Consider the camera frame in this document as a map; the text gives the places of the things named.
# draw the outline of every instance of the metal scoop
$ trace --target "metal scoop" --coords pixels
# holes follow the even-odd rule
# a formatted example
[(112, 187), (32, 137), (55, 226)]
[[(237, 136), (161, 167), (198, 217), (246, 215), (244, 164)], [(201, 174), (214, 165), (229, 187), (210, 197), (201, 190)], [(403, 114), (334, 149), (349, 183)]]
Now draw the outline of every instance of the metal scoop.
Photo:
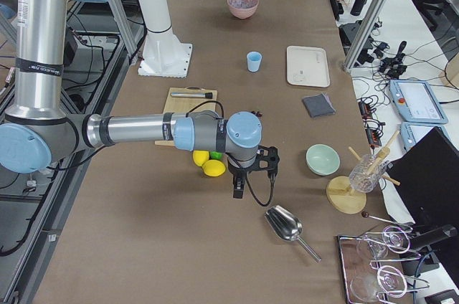
[(322, 260), (321, 257), (318, 256), (317, 253), (300, 237), (303, 225), (297, 217), (279, 205), (268, 209), (265, 213), (265, 217), (280, 238), (289, 242), (298, 241), (316, 262), (320, 262)]

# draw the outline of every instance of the white tray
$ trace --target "white tray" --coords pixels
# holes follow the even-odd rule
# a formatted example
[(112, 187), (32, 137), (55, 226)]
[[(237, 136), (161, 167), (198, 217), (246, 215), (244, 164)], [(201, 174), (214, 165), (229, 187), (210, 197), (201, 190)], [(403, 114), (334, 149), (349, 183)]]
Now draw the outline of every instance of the white tray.
[(287, 47), (287, 82), (306, 87), (328, 87), (327, 55), (323, 48)]

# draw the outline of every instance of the white desk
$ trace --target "white desk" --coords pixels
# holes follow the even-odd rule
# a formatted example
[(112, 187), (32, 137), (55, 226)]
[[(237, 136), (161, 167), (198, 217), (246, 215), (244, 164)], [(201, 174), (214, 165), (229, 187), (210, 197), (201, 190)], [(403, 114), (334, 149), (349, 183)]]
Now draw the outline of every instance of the white desk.
[[(370, 5), (370, 1), (371, 0), (368, 0), (360, 16), (350, 15), (349, 12), (352, 4), (344, 6), (345, 13), (340, 15), (339, 24), (363, 19)], [(375, 38), (375, 40), (387, 42), (391, 47), (388, 52), (393, 54), (397, 53), (400, 42), (406, 41), (407, 46), (404, 50), (405, 54), (412, 54), (416, 51), (412, 56), (419, 60), (428, 60), (438, 56), (430, 60), (430, 63), (440, 69), (445, 68), (448, 60), (445, 55), (443, 55), (443, 51), (440, 49), (438, 43), (434, 41), (434, 37), (411, 0), (386, 0), (379, 18), (382, 21), (382, 28), (379, 29), (379, 35), (373, 35), (373, 38)], [(419, 46), (424, 44), (426, 44), (424, 47), (416, 50)], [(438, 78), (439, 74), (442, 72), (441, 70), (426, 62), (419, 62), (413, 57), (405, 57), (404, 64), (408, 65), (408, 68), (401, 76), (401, 79), (415, 77), (420, 80), (429, 80), (431, 85), (442, 84), (441, 80)], [(379, 60), (373, 63), (375, 69), (378, 64)], [(354, 68), (351, 71), (352, 77), (360, 77), (362, 79), (354, 81), (356, 96), (360, 98), (362, 96), (378, 95), (382, 99), (383, 95), (374, 89), (375, 82), (372, 80), (373, 69), (369, 68), (370, 66), (370, 64), (365, 64), (367, 68)], [(439, 101), (455, 100), (459, 97), (459, 92), (457, 90), (435, 86), (432, 86), (432, 88)], [(445, 128), (454, 146), (459, 148), (459, 103), (442, 105), (442, 108), (449, 119), (449, 123), (445, 125)], [(402, 119), (393, 104), (380, 105), (376, 111), (376, 118), (386, 123), (384, 126), (384, 135), (382, 137), (382, 144), (384, 145), (390, 136), (399, 128)], [(395, 160), (402, 157), (403, 154), (402, 139), (398, 138), (391, 145), (391, 153), (388, 159)], [(407, 222), (410, 215), (404, 207), (394, 185), (388, 183), (383, 194), (388, 213), (398, 222)], [(454, 288), (456, 292), (459, 293), (458, 288), (449, 278), (443, 266), (440, 266), (437, 270), (423, 273), (422, 278), (430, 281), (431, 286), (429, 289), (419, 292), (417, 303), (425, 303), (423, 297), (426, 295), (438, 293), (447, 289)]]

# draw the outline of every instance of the plastic cup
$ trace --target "plastic cup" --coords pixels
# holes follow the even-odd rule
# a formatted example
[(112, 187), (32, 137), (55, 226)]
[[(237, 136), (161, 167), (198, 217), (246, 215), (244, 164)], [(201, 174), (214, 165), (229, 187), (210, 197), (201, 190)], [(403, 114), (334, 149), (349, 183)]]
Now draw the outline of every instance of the plastic cup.
[(251, 72), (257, 72), (260, 69), (262, 55), (259, 52), (247, 53), (247, 68)]

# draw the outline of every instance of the mint green bowl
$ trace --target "mint green bowl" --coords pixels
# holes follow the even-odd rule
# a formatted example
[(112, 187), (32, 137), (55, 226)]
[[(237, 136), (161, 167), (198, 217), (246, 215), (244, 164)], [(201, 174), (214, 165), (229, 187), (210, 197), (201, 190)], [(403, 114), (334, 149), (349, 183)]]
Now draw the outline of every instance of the mint green bowl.
[(317, 175), (331, 175), (339, 168), (339, 156), (330, 146), (316, 144), (306, 151), (306, 163)]

